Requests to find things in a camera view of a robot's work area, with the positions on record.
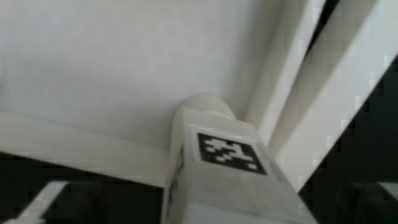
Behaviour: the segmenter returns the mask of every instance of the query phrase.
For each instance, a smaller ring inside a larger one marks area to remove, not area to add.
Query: white beam
[[[397,11],[397,0],[342,0],[303,64],[269,145],[297,191],[398,53]]]
[[[166,185],[169,150],[6,111],[0,151],[157,187]]]
[[[269,144],[326,0],[287,1],[246,120]]]

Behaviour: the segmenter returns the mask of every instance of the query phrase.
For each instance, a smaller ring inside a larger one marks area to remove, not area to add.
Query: white panel
[[[167,146],[178,103],[244,114],[281,0],[2,0],[0,107]]]
[[[169,152],[0,111],[0,151],[116,178],[166,186]]]
[[[343,0],[304,61],[271,142],[297,191],[398,53],[397,12],[397,0]]]
[[[247,112],[269,144],[308,52],[326,0],[288,1]]]

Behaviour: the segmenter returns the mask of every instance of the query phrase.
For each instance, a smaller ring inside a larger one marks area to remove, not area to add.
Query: white wall
[[[397,0],[342,0],[304,61],[269,146],[297,191],[398,54],[397,12]]]
[[[0,107],[167,147],[196,94],[244,114],[281,0],[2,0]]]

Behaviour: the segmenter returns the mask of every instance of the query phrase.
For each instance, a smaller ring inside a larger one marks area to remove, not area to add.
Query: dark floor
[[[102,181],[109,224],[159,224],[164,190],[0,153],[0,223],[18,217],[48,181]]]

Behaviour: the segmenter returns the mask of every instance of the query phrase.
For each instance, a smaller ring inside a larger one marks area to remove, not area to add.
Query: white surface
[[[246,120],[269,145],[285,102],[303,65],[326,0],[288,1]]]
[[[166,186],[169,151],[0,111],[0,151]]]
[[[191,97],[178,107],[173,119],[173,135],[171,135],[171,160],[166,178],[166,189],[171,188],[173,176],[178,168],[180,153],[183,148],[183,111],[194,109],[205,113],[221,116],[226,119],[237,120],[231,108],[226,102],[212,95]],[[169,191],[164,193],[164,208],[167,207]],[[166,224],[167,210],[162,211],[162,224]]]
[[[167,148],[192,95],[246,112],[283,3],[2,0],[0,107]]]
[[[173,184],[175,202],[166,223],[315,223],[279,169],[265,157],[263,143],[253,124],[192,109],[183,110],[182,119],[183,167],[175,178],[178,185]],[[255,145],[260,149],[255,151],[267,175],[203,160],[198,161],[198,132]]]
[[[397,12],[397,0],[343,0],[304,61],[271,142],[297,191],[398,53]]]

